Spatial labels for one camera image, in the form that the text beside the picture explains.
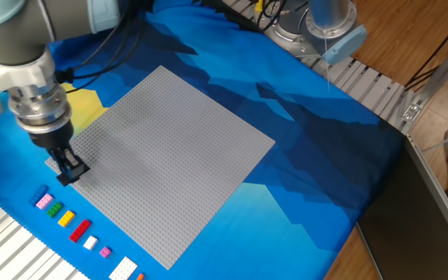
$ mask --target pink lego brick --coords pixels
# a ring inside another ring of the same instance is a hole
[[[102,257],[108,257],[108,256],[110,256],[110,253],[111,253],[111,252],[112,252],[112,251],[111,251],[110,249],[104,247],[103,249],[101,249],[101,251],[100,251],[100,255],[101,255]]]
[[[39,200],[39,202],[37,202],[36,206],[39,209],[44,210],[52,201],[53,197],[50,196],[50,194],[46,194]]]

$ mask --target red lego brick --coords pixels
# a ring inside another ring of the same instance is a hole
[[[79,226],[77,226],[77,229],[74,230],[74,232],[70,235],[69,239],[76,243],[79,238],[86,232],[86,230],[91,226],[91,222],[88,220],[83,220]]]

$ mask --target lego brick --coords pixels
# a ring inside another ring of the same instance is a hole
[[[170,269],[274,143],[159,67],[72,139],[72,186]]]
[[[70,221],[75,217],[74,212],[68,210],[58,221],[60,226],[66,227],[70,223]]]
[[[100,251],[100,255],[102,257],[108,257],[110,256],[110,254],[112,253],[112,251],[110,249],[108,249],[107,247],[104,247],[103,249],[101,249]]]
[[[47,193],[47,190],[50,188],[47,185],[42,185],[39,188],[37,188],[37,191],[32,195],[32,197],[29,200],[29,203],[31,205],[36,205],[37,202]]]
[[[84,248],[87,250],[92,250],[96,243],[98,242],[98,239],[94,236],[90,236],[84,243]]]
[[[128,257],[124,257],[120,264],[110,274],[111,280],[128,280],[132,273],[138,268],[138,265]]]
[[[49,210],[47,210],[47,214],[51,218],[54,218],[60,212],[60,210],[62,208],[63,208],[63,204],[60,202],[56,202],[55,204],[53,204],[53,206],[51,206],[51,208]]]
[[[86,232],[86,230],[91,226],[91,222],[88,220],[83,220],[77,229],[68,237],[72,242],[77,242],[81,236]]]
[[[44,210],[51,202],[53,201],[53,197],[50,194],[45,194],[43,198],[39,200],[39,202],[36,203],[36,206]]]

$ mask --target metal bracket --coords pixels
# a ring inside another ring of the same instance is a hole
[[[402,120],[406,122],[412,122],[415,121],[418,117],[419,113],[421,113],[422,108],[416,103],[412,103],[409,105],[407,110],[404,112],[404,115],[402,115]]]

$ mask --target yellow lego brick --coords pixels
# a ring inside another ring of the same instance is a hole
[[[60,224],[60,226],[66,227],[74,217],[75,214],[72,211],[68,210],[58,221],[58,224]]]

